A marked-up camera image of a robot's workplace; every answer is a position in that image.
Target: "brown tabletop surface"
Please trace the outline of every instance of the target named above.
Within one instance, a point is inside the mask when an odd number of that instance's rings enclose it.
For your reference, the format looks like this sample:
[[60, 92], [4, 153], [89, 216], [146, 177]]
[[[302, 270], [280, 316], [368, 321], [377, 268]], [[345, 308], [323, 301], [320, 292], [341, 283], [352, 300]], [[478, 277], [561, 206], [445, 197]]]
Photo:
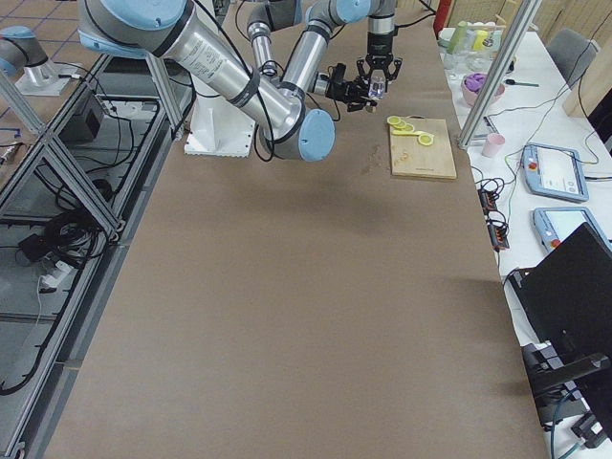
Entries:
[[[79, 64], [91, 69], [99, 54], [90, 52], [80, 46], [78, 41], [78, 12], [76, 2], [52, 2], [45, 0], [0, 0], [0, 29], [11, 26], [25, 26], [36, 35], [47, 56], [54, 62]], [[12, 78], [16, 81], [23, 75], [20, 72]], [[59, 97], [25, 96], [36, 114], [44, 121], [50, 122], [61, 106], [77, 87], [76, 81], [68, 83]], [[0, 144], [21, 141], [25, 144], [35, 142], [36, 136], [23, 125], [16, 113], [0, 97], [0, 127], [19, 128], [21, 139], [14, 139], [11, 131], [0, 131]], [[12, 176], [15, 169], [27, 155], [27, 148], [21, 148], [12, 164], [0, 169], [0, 190]]]
[[[355, 74], [365, 22], [326, 64]], [[47, 459], [546, 457], [467, 156], [456, 181], [390, 175], [387, 116], [458, 133], [430, 20], [394, 51], [321, 163], [174, 145]]]

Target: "red object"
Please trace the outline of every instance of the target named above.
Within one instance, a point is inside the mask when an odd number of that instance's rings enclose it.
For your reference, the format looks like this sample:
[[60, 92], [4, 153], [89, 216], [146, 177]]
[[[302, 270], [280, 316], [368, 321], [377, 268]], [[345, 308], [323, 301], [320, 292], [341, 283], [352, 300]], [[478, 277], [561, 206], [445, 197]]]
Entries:
[[436, 38], [438, 37], [440, 30], [444, 28], [444, 25], [447, 22], [451, 5], [452, 0], [440, 0], [440, 5], [438, 5], [437, 10], [438, 12], [436, 12], [436, 18], [433, 21], [433, 32], [436, 34]]

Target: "pink cup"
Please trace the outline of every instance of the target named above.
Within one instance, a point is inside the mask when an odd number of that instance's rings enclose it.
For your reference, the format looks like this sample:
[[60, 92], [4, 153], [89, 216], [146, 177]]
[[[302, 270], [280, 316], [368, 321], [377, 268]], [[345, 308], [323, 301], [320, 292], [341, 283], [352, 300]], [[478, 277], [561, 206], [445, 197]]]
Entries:
[[494, 157], [501, 150], [501, 147], [504, 146], [504, 143], [506, 143], [506, 139], [501, 134], [489, 134], [485, 141], [485, 147], [482, 149], [482, 156], [487, 158]]

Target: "purple object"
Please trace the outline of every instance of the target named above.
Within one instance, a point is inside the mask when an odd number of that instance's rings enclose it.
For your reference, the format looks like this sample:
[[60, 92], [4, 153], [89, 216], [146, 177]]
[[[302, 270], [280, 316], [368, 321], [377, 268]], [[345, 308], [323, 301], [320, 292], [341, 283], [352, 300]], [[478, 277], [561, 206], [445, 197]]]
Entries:
[[485, 74], [471, 74], [466, 76], [466, 88], [473, 93], [477, 93], [485, 84], [487, 76]]

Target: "pink bowl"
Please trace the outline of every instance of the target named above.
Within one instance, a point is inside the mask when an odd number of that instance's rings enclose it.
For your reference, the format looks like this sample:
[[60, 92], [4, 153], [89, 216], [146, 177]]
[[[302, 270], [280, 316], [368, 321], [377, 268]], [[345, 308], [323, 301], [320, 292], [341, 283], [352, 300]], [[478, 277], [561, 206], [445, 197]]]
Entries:
[[[463, 78], [463, 80], [461, 81], [461, 91], [463, 92], [463, 99], [466, 101], [466, 103], [470, 107], [472, 107], [473, 104], [476, 102], [476, 98], [478, 97], [478, 93], [474, 93], [474, 92], [470, 91], [466, 87], [466, 78], [467, 77], [468, 76], [465, 76]], [[492, 99], [491, 103], [496, 103], [498, 100], [500, 100], [505, 92], [506, 92], [506, 86], [504, 86], [503, 84], [500, 84], [499, 88], [497, 88], [497, 92], [495, 93], [495, 96], [493, 96], [493, 99]]]

